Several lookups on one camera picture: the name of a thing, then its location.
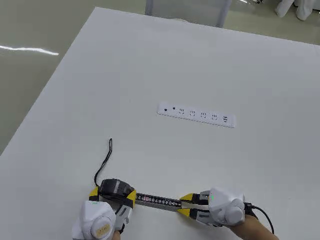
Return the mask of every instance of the white table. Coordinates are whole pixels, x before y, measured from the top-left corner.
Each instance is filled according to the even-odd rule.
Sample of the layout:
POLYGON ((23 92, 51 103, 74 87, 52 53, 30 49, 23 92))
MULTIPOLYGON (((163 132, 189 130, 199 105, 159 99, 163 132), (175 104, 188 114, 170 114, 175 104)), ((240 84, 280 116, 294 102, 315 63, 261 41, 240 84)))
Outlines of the white table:
MULTIPOLYGON (((71 239, 110 137, 99 182, 169 198, 237 188, 280 239, 319 239, 319 61, 311 44, 96 8, 0 158, 1 239, 71 239), (157 115, 161 101, 237 126, 157 115)), ((137 206, 122 239, 236 237, 137 206)))

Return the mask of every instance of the yellow label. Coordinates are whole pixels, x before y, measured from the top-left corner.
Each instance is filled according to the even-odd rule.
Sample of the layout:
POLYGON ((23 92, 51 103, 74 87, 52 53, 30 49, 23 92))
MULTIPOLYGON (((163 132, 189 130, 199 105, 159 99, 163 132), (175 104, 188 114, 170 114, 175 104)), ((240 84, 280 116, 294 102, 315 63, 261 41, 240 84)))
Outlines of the yellow label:
POLYGON ((95 232, 95 234, 96 234, 97 238, 99 239, 99 238, 101 238, 103 235, 107 234, 107 233, 109 232, 109 230, 110 230, 110 225, 109 225, 109 224, 106 224, 106 225, 100 227, 100 228, 95 232))
POLYGON ((135 206, 135 203, 136 203, 136 194, 137 194, 137 191, 136 191, 136 190, 133 190, 133 191, 126 197, 127 199, 132 200, 132 202, 133 202, 133 207, 135 206))
POLYGON ((90 192, 90 197, 91 196, 97 196, 98 195, 98 187, 96 186, 91 192, 90 192))
POLYGON ((189 194, 187 194, 187 195, 185 195, 183 197, 180 197, 180 200, 192 201, 192 196, 193 195, 194 195, 193 193, 189 193, 189 194))
POLYGON ((190 216, 190 208, 180 208, 177 210, 178 213, 181 213, 187 217, 190 216))

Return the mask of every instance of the floor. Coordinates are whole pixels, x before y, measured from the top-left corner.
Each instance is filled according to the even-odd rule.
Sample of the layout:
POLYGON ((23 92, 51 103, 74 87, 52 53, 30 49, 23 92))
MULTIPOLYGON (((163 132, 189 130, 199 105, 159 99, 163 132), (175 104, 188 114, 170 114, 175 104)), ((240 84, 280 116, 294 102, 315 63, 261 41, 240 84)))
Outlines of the floor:
MULTIPOLYGON (((274 12, 278 2, 233 0, 224 27, 320 45, 319 11, 302 22, 291 7, 279 18, 274 12)), ((1 1, 0 154, 94 7, 144 14, 145 4, 146 0, 1 1)))

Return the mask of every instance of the white power strip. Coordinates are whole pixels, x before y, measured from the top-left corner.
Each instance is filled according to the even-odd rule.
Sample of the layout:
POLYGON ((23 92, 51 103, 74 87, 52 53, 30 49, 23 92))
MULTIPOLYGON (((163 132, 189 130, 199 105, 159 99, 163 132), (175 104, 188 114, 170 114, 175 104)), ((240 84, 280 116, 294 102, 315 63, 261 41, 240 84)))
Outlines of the white power strip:
POLYGON ((185 107, 166 102, 161 102, 158 105, 157 113, 170 117, 187 119, 206 124, 214 124, 229 128, 234 128, 236 126, 236 117, 233 114, 199 110, 194 107, 185 107))

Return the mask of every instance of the human hand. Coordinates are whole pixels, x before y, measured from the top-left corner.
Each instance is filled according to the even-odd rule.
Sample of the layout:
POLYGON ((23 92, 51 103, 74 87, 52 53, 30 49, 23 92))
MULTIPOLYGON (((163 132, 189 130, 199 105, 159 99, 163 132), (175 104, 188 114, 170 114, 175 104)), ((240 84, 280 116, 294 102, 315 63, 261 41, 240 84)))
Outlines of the human hand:
POLYGON ((279 240, 254 216, 245 215, 244 223, 229 226, 231 231, 243 240, 279 240))
POLYGON ((119 231, 114 232, 112 240, 120 240, 120 232, 119 231))

